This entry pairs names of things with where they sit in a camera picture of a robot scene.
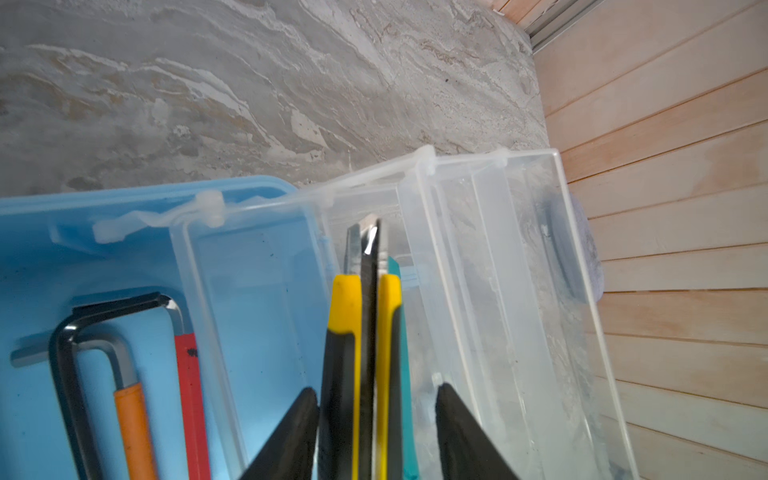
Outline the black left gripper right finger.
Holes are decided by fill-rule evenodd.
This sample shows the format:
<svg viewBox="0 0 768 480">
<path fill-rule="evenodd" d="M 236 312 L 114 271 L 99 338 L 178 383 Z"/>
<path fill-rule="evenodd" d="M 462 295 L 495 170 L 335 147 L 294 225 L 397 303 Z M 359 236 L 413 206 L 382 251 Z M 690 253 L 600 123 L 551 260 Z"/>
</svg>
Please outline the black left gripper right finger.
<svg viewBox="0 0 768 480">
<path fill-rule="evenodd" d="M 435 414 L 444 479 L 519 479 L 447 382 L 437 390 Z"/>
</svg>

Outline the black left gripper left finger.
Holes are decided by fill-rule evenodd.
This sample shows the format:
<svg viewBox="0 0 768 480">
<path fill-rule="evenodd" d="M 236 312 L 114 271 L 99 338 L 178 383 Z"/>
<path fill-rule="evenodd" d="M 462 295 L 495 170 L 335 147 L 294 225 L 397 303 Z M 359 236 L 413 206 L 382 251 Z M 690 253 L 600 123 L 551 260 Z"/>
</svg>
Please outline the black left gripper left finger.
<svg viewBox="0 0 768 480">
<path fill-rule="evenodd" d="M 240 480 L 311 479 L 319 422 L 317 394 L 304 388 Z"/>
</svg>

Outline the teal handled tool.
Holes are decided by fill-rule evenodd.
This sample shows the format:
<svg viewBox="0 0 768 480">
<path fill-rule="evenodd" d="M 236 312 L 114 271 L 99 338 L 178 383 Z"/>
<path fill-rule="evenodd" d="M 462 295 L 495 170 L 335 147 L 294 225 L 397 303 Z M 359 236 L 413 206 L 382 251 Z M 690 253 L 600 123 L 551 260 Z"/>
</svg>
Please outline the teal handled tool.
<svg viewBox="0 0 768 480">
<path fill-rule="evenodd" d="M 402 403 L 402 450 L 403 478 L 416 480 L 420 478 L 416 444 L 414 439 L 413 414 L 411 404 L 411 378 L 409 368 L 407 324 L 405 306 L 400 307 L 400 380 Z"/>
</svg>

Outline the yellow black utility knife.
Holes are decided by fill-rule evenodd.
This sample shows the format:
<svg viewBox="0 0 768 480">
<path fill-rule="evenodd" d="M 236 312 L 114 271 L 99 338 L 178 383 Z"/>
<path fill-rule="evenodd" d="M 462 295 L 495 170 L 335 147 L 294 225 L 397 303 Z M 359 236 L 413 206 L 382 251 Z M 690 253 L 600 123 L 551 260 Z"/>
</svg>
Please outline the yellow black utility knife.
<svg viewBox="0 0 768 480">
<path fill-rule="evenodd" d="M 347 230 L 325 341 L 317 457 L 321 479 L 403 475 L 402 287 L 389 271 L 387 248 L 387 226 L 376 215 Z"/>
</svg>

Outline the red handled tool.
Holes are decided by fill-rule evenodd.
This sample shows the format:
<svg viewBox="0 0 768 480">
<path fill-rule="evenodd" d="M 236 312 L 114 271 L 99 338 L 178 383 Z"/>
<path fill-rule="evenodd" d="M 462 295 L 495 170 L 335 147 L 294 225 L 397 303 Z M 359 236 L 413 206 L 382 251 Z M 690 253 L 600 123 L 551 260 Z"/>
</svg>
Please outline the red handled tool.
<svg viewBox="0 0 768 480">
<path fill-rule="evenodd" d="M 191 480 L 210 480 L 211 469 L 205 424 L 202 382 L 195 334 L 181 307 L 165 296 L 174 331 L 188 474 Z"/>
</svg>

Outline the blue clear-lid tool box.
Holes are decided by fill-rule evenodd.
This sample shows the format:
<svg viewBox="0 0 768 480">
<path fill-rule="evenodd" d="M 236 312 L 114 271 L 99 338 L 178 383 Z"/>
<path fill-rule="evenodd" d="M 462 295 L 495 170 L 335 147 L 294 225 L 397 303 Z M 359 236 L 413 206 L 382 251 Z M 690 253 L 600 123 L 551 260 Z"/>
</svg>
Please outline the blue clear-lid tool box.
<svg viewBox="0 0 768 480">
<path fill-rule="evenodd" d="M 5 479 L 635 479 L 554 149 L 1 203 Z"/>
</svg>

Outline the orange handled screwdriver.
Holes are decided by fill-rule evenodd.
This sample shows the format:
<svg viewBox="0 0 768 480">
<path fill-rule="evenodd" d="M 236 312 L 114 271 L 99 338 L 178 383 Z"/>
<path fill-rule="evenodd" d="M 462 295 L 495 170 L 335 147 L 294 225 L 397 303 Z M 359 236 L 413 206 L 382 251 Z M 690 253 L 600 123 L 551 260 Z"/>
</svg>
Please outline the orange handled screwdriver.
<svg viewBox="0 0 768 480">
<path fill-rule="evenodd" d="M 77 351 L 100 350 L 110 362 L 114 400 L 130 479 L 158 479 L 142 384 L 125 340 L 116 333 L 85 334 Z"/>
</svg>

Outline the black hex key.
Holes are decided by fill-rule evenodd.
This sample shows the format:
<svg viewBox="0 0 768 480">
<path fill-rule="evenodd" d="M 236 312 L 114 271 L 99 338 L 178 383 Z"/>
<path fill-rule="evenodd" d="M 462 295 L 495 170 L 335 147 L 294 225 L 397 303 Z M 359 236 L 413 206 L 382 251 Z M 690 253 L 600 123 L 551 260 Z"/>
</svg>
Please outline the black hex key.
<svg viewBox="0 0 768 480">
<path fill-rule="evenodd" d="M 165 309 L 165 296 L 155 292 L 76 307 L 51 334 L 48 344 L 51 373 L 75 468 L 81 479 L 103 479 L 105 475 L 78 376 L 75 343 L 85 335 L 83 331 L 93 325 L 155 308 Z"/>
</svg>

